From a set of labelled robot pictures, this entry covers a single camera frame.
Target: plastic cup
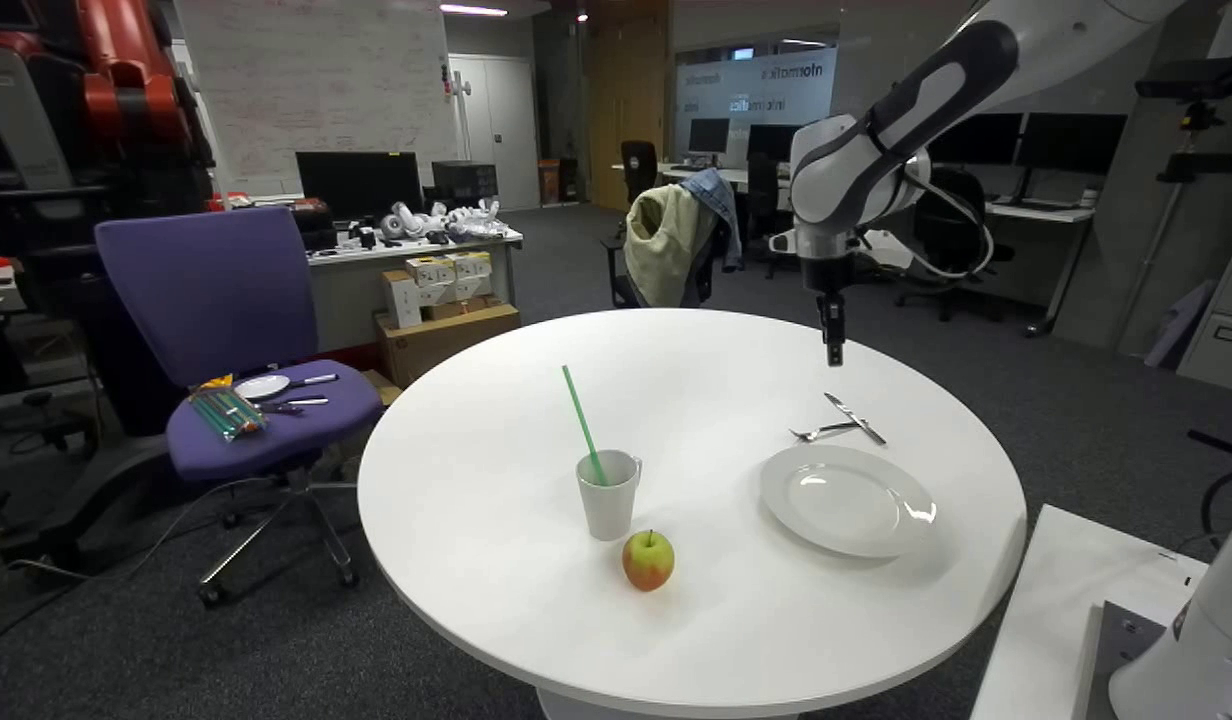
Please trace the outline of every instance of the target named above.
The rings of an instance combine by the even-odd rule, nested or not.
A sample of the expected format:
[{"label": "plastic cup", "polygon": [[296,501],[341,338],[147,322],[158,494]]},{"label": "plastic cup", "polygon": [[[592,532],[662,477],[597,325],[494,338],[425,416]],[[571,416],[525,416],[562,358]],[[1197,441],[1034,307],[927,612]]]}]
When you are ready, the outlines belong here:
[{"label": "plastic cup", "polygon": [[576,490],[584,503],[584,525],[592,540],[619,540],[634,528],[634,501],[640,494],[645,465],[629,453],[601,453],[606,482],[592,471],[592,462],[576,462]]}]

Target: apple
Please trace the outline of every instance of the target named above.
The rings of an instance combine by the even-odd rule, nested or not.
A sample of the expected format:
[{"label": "apple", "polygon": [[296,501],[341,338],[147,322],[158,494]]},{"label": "apple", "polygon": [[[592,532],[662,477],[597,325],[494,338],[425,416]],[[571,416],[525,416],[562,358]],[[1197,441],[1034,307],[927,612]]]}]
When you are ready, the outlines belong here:
[{"label": "apple", "polygon": [[662,532],[634,532],[619,552],[634,589],[654,592],[672,575],[672,544]]}]

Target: plate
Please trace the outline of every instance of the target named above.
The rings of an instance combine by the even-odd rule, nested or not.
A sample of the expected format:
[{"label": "plate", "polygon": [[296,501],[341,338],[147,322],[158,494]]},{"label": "plate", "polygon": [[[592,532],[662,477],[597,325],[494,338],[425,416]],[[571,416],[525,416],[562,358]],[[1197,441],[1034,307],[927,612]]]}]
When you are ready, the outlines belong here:
[{"label": "plate", "polygon": [[291,375],[247,375],[247,380],[235,383],[235,394],[244,399],[265,399],[265,398],[285,394],[288,383],[291,383]]},{"label": "plate", "polygon": [[760,471],[765,508],[796,538],[840,556],[903,556],[938,525],[938,501],[885,458],[796,444]]}]

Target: white round table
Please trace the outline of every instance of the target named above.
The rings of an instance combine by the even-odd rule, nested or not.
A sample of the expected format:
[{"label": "white round table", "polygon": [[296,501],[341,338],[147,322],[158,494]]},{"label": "white round table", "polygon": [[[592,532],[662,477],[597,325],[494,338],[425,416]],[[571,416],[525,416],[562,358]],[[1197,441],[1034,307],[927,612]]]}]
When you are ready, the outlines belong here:
[{"label": "white round table", "polygon": [[[592,438],[645,462],[636,528],[676,544],[662,592],[619,575],[571,482]],[[853,562],[760,508],[793,427],[867,416],[831,444],[912,471],[941,521],[919,552]],[[815,328],[735,313],[592,313],[483,339],[378,426],[359,518],[396,592],[456,649],[532,685],[550,716],[796,716],[895,687],[994,612],[1026,549],[997,438],[927,375]]]}]

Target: green straw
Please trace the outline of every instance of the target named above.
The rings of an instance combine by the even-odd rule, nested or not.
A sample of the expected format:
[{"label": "green straw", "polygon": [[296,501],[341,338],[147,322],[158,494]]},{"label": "green straw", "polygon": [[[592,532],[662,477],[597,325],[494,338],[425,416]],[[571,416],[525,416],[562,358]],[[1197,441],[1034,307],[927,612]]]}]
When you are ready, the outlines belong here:
[{"label": "green straw", "polygon": [[608,484],[606,465],[601,465],[601,453],[592,449],[587,419],[584,419],[584,408],[580,408],[580,398],[576,398],[576,383],[571,383],[571,368],[568,368],[568,366],[565,366],[565,380],[568,380],[571,408],[576,408],[576,419],[580,419],[580,431],[584,431],[584,449],[587,449],[592,477],[597,477],[601,484]]}]

